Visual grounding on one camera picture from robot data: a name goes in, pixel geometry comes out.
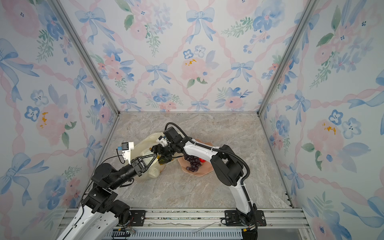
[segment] blue bow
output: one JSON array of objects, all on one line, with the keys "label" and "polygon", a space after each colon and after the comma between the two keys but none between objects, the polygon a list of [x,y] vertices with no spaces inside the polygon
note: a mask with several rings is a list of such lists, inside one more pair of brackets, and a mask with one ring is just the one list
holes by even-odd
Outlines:
[{"label": "blue bow", "polygon": [[82,23],[86,23],[87,21],[89,21],[89,25],[91,26],[91,30],[92,30],[92,35],[88,37],[88,39],[87,39],[88,43],[91,42],[93,44],[93,37],[97,35],[97,27],[96,27],[96,25],[100,28],[100,30],[105,35],[107,35],[107,37],[109,37],[113,41],[115,40],[111,36],[111,34],[114,34],[115,32],[111,31],[111,30],[109,30],[109,29],[107,29],[105,27],[103,27],[100,23],[97,22],[97,21],[100,21],[100,22],[103,22],[103,23],[106,22],[104,12],[103,12],[103,10],[101,8],[95,8],[93,10],[93,12],[87,12],[87,13],[84,12],[84,11],[76,11],[75,15],[76,15],[77,19],[80,22],[82,22]]},{"label": "blue bow", "polygon": [[291,186],[291,195],[295,194],[296,195],[296,185],[297,185],[297,188],[298,189],[301,189],[304,187],[304,182],[301,178],[299,178],[299,175],[297,174],[296,172],[296,168],[295,166],[293,165],[293,163],[291,163],[289,165],[289,169],[291,170],[291,174],[290,175],[287,175],[284,171],[283,171],[283,175],[286,176],[289,180],[292,180],[294,177],[295,179],[292,181],[292,186]]},{"label": "blue bow", "polygon": [[145,66],[145,69],[147,70],[147,72],[149,72],[149,73],[151,73],[151,72],[153,72],[153,74],[154,74],[154,76],[155,76],[155,79],[153,79],[152,81],[150,81],[149,83],[148,83],[148,85],[151,85],[151,86],[153,86],[153,83],[157,80],[157,79],[159,79],[159,74],[160,74],[160,76],[164,79],[164,81],[166,81],[167,83],[169,83],[170,84],[170,82],[168,81],[168,80],[170,80],[171,78],[170,77],[168,77],[168,76],[166,76],[166,75],[164,75],[162,72],[167,72],[168,70],[167,70],[167,65],[165,64],[165,63],[162,63],[162,64],[160,64],[159,66],[158,65],[156,65],[156,66],[153,66],[153,65],[147,65],[147,66]]},{"label": "blue bow", "polygon": [[87,85],[90,88],[95,88],[92,85],[93,81],[89,81],[89,82],[84,81],[84,79],[86,78],[87,78],[87,75],[85,74],[84,69],[80,68],[79,75],[77,76],[77,78],[73,80],[73,84],[72,84],[76,89],[79,89],[79,87],[81,86],[81,88],[84,90],[84,104],[88,103],[87,88],[85,87],[85,85]]},{"label": "blue bow", "polygon": [[[379,73],[379,75],[376,78],[376,83],[378,85],[384,86],[384,70]],[[384,103],[384,91],[379,93],[376,97],[372,98],[371,100],[365,102],[361,99],[351,99],[348,101],[351,103],[349,108],[354,108],[363,104],[366,104],[370,107],[377,107]],[[384,115],[381,118],[381,127],[380,127],[380,135],[384,134]]]},{"label": "blue bow", "polygon": [[29,186],[29,180],[28,178],[23,176],[15,176],[16,173],[30,174],[30,173],[41,172],[49,168],[49,167],[42,167],[42,165],[44,164],[44,160],[42,160],[35,166],[22,170],[22,168],[27,166],[30,163],[30,161],[31,159],[26,154],[22,152],[16,154],[12,159],[12,167],[8,169],[7,173],[3,177],[0,177],[0,191],[1,191],[0,194],[4,194],[8,191],[8,189],[11,187],[12,180],[25,189],[22,197],[23,206],[25,206],[25,203],[27,200],[32,200],[27,190]]},{"label": "blue bow", "polygon": [[207,8],[207,10],[205,10],[203,12],[198,12],[195,10],[187,11],[187,21],[190,23],[196,21],[196,28],[195,28],[195,33],[190,35],[185,40],[185,42],[189,42],[189,44],[191,43],[193,37],[200,33],[201,25],[203,25],[204,32],[206,33],[208,38],[211,39],[211,41],[213,41],[212,34],[214,34],[216,32],[214,30],[210,29],[204,21],[202,21],[200,24],[199,19],[202,19],[202,20],[205,20],[205,21],[208,21],[211,23],[214,20],[214,16],[215,16],[215,10],[213,8]]},{"label": "blue bow", "polygon": [[205,107],[208,106],[209,100],[203,100],[203,101],[191,101],[192,106],[196,106],[196,111],[200,110],[200,107],[203,109],[203,111],[209,111],[210,109]]},{"label": "blue bow", "polygon": [[98,141],[98,143],[96,143],[95,145],[93,145],[94,143],[96,142],[95,138],[91,135],[89,137],[89,144],[87,146],[87,148],[84,150],[84,153],[83,153],[83,156],[84,157],[88,157],[89,156],[89,153],[92,154],[93,156],[93,165],[95,166],[96,164],[96,160],[95,160],[95,151],[94,149],[97,149],[97,148],[101,148],[102,146],[100,145],[100,141]]},{"label": "blue bow", "polygon": [[135,104],[137,104],[137,100],[136,98],[130,98],[130,99],[119,99],[119,102],[122,103],[122,104],[127,104],[127,109],[125,109],[124,111],[128,111],[129,109],[131,109],[131,107],[134,107],[136,110],[138,110],[139,112],[141,111],[141,107],[138,107],[136,106]]},{"label": "blue bow", "polygon": [[8,42],[4,38],[0,38],[0,68],[5,72],[5,74],[8,75],[8,77],[12,80],[14,83],[14,86],[12,88],[11,97],[12,101],[15,103],[16,99],[22,100],[22,97],[20,96],[19,90],[17,89],[17,84],[19,82],[19,78],[15,71],[13,71],[12,68],[8,67],[1,61],[4,60],[4,62],[8,63],[11,67],[16,68],[19,71],[22,71],[23,73],[26,73],[31,76],[39,77],[36,73],[32,72],[33,64],[19,64],[12,62],[7,59],[11,58],[17,58],[19,57],[19,54],[16,52],[15,48],[12,46],[10,42]]},{"label": "blue bow", "polygon": [[286,111],[288,111],[289,109],[296,110],[296,108],[299,108],[297,110],[297,114],[296,114],[296,125],[297,125],[297,121],[301,122],[301,107],[303,107],[304,112],[307,111],[311,107],[311,101],[305,99],[300,90],[296,91],[295,98],[298,101],[296,102],[296,104],[293,107],[291,107],[291,106],[285,106],[285,107],[286,107]]},{"label": "blue bow", "polygon": [[236,72],[236,76],[234,78],[231,78],[227,81],[227,83],[231,83],[235,78],[238,78],[241,74],[241,69],[243,69],[243,76],[245,78],[245,80],[247,82],[249,82],[249,79],[250,77],[252,77],[252,75],[250,75],[249,73],[247,73],[245,70],[251,70],[253,68],[253,64],[255,62],[254,61],[248,61],[246,63],[232,63],[231,65],[231,69],[232,70],[236,70],[237,69],[237,72]]}]

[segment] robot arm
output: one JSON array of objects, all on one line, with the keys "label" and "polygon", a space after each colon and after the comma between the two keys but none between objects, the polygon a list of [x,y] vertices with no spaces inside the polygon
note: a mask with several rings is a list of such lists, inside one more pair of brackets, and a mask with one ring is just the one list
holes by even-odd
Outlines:
[{"label": "robot arm", "polygon": [[[81,209],[70,225],[58,237],[58,240],[99,240],[117,224],[125,226],[130,222],[129,206],[120,200],[115,200],[117,193],[113,190],[131,181],[134,176],[139,177],[146,172],[156,157],[159,163],[164,164],[172,160],[175,153],[197,156],[210,162],[218,179],[229,186],[236,202],[238,222],[229,222],[226,225],[238,226],[241,223],[249,230],[256,229],[256,205],[250,200],[244,180],[249,176],[247,164],[227,145],[212,147],[197,143],[188,137],[176,124],[168,123],[178,128],[184,135],[181,136],[173,127],[164,131],[164,136],[158,139],[158,145],[152,147],[153,154],[141,156],[130,161],[130,164],[116,170],[109,163],[99,165],[91,180],[93,187],[81,203]],[[123,156],[133,149],[132,142],[122,143]],[[152,158],[145,164],[144,158]]]}]

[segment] wall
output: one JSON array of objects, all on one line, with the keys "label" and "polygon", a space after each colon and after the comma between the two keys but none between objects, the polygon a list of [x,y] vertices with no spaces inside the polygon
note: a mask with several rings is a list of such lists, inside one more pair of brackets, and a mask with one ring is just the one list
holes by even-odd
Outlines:
[{"label": "wall", "polygon": [[383,11],[380,0],[320,0],[263,112],[318,240],[384,239]]},{"label": "wall", "polygon": [[255,111],[306,0],[61,3],[120,110]]},{"label": "wall", "polygon": [[52,239],[115,115],[45,1],[0,2],[0,239]]}]

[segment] black mounting plate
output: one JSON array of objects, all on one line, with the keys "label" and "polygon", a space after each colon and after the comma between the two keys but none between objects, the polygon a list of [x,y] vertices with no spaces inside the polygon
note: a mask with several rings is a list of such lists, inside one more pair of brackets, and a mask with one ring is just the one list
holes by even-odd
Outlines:
[{"label": "black mounting plate", "polygon": [[[225,224],[227,224],[228,226],[241,226],[241,227],[244,226],[240,222],[239,214],[237,210],[226,210],[224,211],[224,213],[225,213]],[[257,226],[266,226],[265,216],[262,210],[256,211],[256,222],[257,222]]]},{"label": "black mounting plate", "polygon": [[144,225],[145,220],[145,210],[131,210],[131,218],[130,226],[132,227],[142,227]]}]

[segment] grapes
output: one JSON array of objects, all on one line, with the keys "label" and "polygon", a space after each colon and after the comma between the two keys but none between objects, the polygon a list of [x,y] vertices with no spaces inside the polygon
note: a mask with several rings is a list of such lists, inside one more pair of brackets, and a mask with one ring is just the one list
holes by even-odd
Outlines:
[{"label": "grapes", "polygon": [[202,166],[202,161],[204,161],[196,156],[191,156],[186,154],[184,155],[184,159],[190,162],[191,166],[187,167],[187,170],[191,172],[197,172],[199,170],[199,167]]}]

